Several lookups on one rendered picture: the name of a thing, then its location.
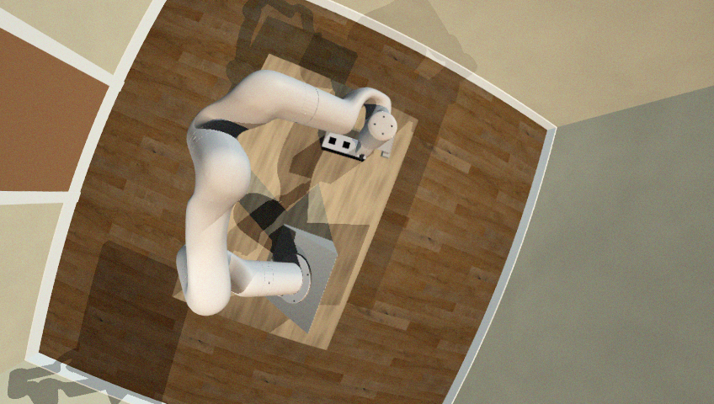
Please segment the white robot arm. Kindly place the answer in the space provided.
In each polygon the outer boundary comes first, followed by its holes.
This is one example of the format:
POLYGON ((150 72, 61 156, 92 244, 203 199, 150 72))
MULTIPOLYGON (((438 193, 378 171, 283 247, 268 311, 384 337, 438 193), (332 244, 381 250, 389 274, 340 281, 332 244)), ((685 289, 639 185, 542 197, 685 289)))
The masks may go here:
POLYGON ((345 135, 354 128, 362 105, 361 145, 369 150, 380 146, 381 157, 389 158, 397 122, 391 100, 374 88, 358 88, 338 98, 280 72, 259 70, 194 117, 186 140, 195 187, 186 207, 186 247, 176 257, 184 298, 194 313, 220 312, 231 292, 242 297, 288 294, 281 298, 291 304, 306 298, 312 272, 301 255, 268 262, 242 259, 227 250, 232 208, 247 193, 251 179, 250 161, 237 137, 275 119, 345 135))

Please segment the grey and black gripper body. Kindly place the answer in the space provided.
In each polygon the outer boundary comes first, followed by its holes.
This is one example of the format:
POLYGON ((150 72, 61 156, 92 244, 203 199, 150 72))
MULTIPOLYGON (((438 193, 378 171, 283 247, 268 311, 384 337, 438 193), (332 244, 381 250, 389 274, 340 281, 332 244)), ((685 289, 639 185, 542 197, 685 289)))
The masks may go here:
POLYGON ((355 153, 356 153, 356 154, 358 154, 358 155, 364 154, 365 157, 368 157, 368 156, 372 153, 372 151, 373 151, 373 150, 368 150, 368 149, 364 148, 364 147, 360 144, 360 139, 358 140, 357 147, 356 147, 356 150, 355 150, 355 153))

